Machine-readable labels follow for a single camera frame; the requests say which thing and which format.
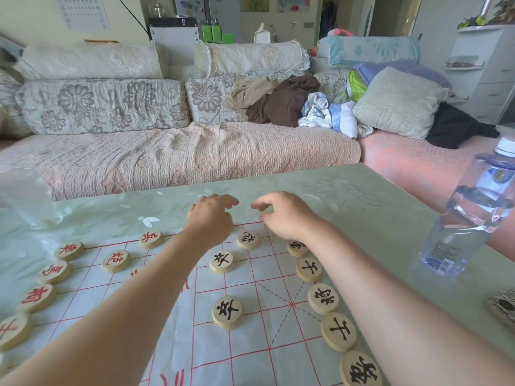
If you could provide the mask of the white lace bolster pillow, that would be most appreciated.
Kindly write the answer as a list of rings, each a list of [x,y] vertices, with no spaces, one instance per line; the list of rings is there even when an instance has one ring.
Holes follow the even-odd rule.
[[[199,42],[194,51],[194,66],[202,77],[306,71],[310,68],[310,56],[295,40],[268,44]]]

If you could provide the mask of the short floral back cushion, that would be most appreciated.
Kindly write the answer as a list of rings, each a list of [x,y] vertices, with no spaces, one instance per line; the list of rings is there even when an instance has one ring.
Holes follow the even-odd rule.
[[[261,77],[277,79],[279,82],[291,76],[310,76],[309,71],[253,71],[248,73],[228,73],[207,78],[191,78],[185,82],[185,92],[192,121],[205,124],[247,121],[245,113],[223,106],[223,102],[235,87],[238,77],[250,81]]]

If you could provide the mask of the long white lace pillow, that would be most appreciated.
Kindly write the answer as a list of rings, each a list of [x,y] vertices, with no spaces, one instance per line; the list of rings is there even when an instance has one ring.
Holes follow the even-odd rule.
[[[168,56],[155,41],[147,44],[30,44],[14,65],[25,81],[78,79],[162,79]]]

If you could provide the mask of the white appliance with black top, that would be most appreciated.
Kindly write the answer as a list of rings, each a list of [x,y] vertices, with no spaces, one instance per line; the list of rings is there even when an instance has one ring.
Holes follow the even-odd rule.
[[[192,17],[151,17],[152,39],[167,53],[171,65],[193,65],[201,42],[198,22]]]

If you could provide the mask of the row of red-lettered chess pieces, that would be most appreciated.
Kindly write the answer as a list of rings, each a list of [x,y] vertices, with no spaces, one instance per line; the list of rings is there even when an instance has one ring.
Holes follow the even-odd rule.
[[[87,246],[68,242],[35,275],[35,282],[0,318],[0,379],[100,305],[158,252],[157,231]]]

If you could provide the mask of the white chess board sheet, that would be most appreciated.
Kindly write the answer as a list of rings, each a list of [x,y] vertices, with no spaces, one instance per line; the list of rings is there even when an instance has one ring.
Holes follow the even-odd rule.
[[[138,235],[85,241],[54,304],[34,314],[25,342],[5,352],[6,372],[55,340],[164,247]],[[321,331],[287,243],[262,222],[235,225],[191,271],[140,386],[337,386],[343,352]]]

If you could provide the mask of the person's left hand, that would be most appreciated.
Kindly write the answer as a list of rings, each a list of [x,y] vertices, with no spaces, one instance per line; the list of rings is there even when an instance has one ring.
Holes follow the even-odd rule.
[[[228,210],[223,214],[188,214],[182,233],[192,243],[207,250],[226,240],[233,226]]]

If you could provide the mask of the white and blue cloth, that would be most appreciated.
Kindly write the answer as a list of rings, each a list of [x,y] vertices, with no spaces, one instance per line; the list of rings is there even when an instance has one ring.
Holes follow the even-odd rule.
[[[358,123],[353,109],[355,102],[332,103],[322,92],[310,93],[301,109],[297,126],[302,128],[332,129],[349,138],[367,137],[373,127]]]

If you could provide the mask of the row of black-lettered chess pieces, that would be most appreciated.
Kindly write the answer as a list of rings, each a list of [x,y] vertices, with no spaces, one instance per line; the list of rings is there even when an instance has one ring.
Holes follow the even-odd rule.
[[[319,259],[238,225],[196,274],[192,385],[386,386]]]

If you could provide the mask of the white drawer cabinet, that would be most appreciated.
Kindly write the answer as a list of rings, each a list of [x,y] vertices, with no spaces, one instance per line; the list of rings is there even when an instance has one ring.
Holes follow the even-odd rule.
[[[515,25],[473,26],[456,33],[443,67],[452,85],[447,103],[496,124],[515,90]]]

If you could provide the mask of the purple blanket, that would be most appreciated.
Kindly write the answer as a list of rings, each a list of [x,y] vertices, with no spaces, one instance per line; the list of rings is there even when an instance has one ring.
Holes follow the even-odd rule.
[[[396,60],[384,63],[359,63],[353,67],[362,78],[362,81],[369,86],[374,77],[387,67],[408,73],[413,76],[425,78],[439,84],[443,88],[451,89],[451,82],[441,73],[430,69],[413,60]]]

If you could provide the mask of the wide floral back cushion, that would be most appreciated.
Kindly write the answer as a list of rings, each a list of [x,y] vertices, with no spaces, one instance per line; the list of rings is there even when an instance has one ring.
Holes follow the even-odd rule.
[[[191,122],[184,84],[170,79],[30,81],[15,100],[36,135],[174,129]]]

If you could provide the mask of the white tissue box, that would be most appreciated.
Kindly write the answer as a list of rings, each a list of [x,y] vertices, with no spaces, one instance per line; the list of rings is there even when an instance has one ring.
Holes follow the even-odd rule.
[[[254,32],[254,44],[271,44],[274,43],[273,35],[270,31],[265,29],[264,23],[261,23],[257,31]]]

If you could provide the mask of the yellow and green toy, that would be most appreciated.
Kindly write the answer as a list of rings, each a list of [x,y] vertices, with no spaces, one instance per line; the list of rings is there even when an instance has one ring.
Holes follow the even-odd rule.
[[[485,15],[479,15],[476,17],[471,17],[469,19],[465,19],[457,26],[457,30],[462,30],[468,27],[481,27],[488,24],[488,20]]]

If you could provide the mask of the person's left forearm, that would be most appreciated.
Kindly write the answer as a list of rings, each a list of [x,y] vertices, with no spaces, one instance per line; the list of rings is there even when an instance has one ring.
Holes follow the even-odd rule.
[[[138,386],[193,267],[227,237],[184,229],[0,386]]]

